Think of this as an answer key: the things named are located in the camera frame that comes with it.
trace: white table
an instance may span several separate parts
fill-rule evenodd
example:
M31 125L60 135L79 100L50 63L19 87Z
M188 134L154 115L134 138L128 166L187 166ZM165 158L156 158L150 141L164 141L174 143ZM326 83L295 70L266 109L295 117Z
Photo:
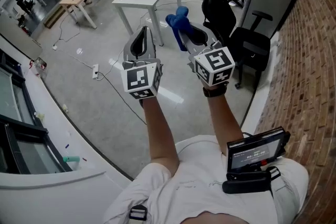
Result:
M159 43L163 46L162 35L160 32L160 25L155 14L155 5L159 0L114 0L112 3L116 6L117 11L125 24L125 27L130 35L133 34L133 30L125 16L122 7L132 7L132 8L145 8L148 9L149 15L151 16L154 31L159 39ZM181 6L181 0L177 0L177 5Z

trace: blue object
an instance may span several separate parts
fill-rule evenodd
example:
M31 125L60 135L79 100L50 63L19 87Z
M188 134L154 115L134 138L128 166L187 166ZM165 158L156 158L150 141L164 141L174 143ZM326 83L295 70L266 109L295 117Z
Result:
M183 45L183 42L179 36L179 31L192 35L194 30L187 18L188 8L180 6L176 10L176 15L169 14L166 16L167 24L173 29L174 36L180 47L181 51L187 51L187 48Z

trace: power strip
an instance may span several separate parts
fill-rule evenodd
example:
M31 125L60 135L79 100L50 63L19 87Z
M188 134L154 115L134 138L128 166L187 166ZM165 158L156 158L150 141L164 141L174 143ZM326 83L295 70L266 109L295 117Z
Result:
M98 79L98 73L96 74L96 72L99 71L99 65L96 64L96 65L93 65L93 74L92 74L92 78L93 79Z

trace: red brick wall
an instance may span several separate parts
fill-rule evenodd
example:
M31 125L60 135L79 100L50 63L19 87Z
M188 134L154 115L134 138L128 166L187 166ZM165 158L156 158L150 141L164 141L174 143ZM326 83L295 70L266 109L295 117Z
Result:
M280 41L257 132L280 125L290 131L287 157L309 172L295 223L336 223L336 0L297 0Z

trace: white box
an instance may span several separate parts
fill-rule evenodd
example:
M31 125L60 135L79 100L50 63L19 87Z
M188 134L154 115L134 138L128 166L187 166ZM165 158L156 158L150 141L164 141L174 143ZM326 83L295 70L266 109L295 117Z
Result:
M157 63L133 67L121 71L122 84L125 92L135 99L145 99L156 96L159 90L161 72Z
M211 50L195 57L195 72L209 86L228 80L235 62L227 47Z

